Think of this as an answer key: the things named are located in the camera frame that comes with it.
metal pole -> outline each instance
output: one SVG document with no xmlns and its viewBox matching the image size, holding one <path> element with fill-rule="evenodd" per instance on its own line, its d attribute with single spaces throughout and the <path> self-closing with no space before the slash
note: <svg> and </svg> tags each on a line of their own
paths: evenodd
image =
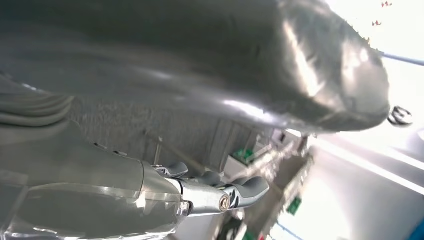
<svg viewBox="0 0 424 240">
<path fill-rule="evenodd" d="M 159 163 L 159 156 L 161 155 L 161 143 L 163 142 L 162 137 L 158 137 L 159 142 L 156 144 L 156 152 L 154 153 L 154 161 L 153 165 L 157 165 Z"/>
<path fill-rule="evenodd" d="M 160 144 L 160 146 L 166 150 L 171 151 L 171 153 L 177 155 L 180 159 L 182 159 L 186 164 L 192 166 L 196 171 L 203 174 L 206 171 L 211 171 L 209 168 L 204 167 L 200 163 L 198 163 L 196 160 L 192 159 L 190 156 L 186 155 L 184 152 L 180 151 L 178 148 L 172 146 L 171 144 L 168 144 L 166 141 L 161 141 L 160 138 L 156 135 L 154 135 L 151 132 L 144 131 L 143 132 L 145 136 L 149 137 L 152 141 L 154 141 L 157 144 Z"/>
</svg>

gray fabric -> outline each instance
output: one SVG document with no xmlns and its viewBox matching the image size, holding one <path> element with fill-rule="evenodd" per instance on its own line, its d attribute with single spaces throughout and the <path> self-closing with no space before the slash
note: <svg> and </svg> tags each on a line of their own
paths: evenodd
<svg viewBox="0 0 424 240">
<path fill-rule="evenodd" d="M 80 124 L 90 142 L 97 142 L 110 151 L 124 152 L 131 158 L 153 163 L 156 144 L 146 141 L 142 133 L 149 130 L 213 170 L 218 169 L 228 140 L 228 134 L 215 135 L 215 132 L 221 128 L 227 130 L 233 124 L 194 112 L 152 109 L 141 104 L 86 97 L 75 98 L 69 117 Z M 230 152 L 243 148 L 248 137 L 247 129 L 239 129 L 234 142 L 229 143 Z M 160 164 L 171 165 L 176 161 L 180 159 L 162 149 Z"/>
</svg>

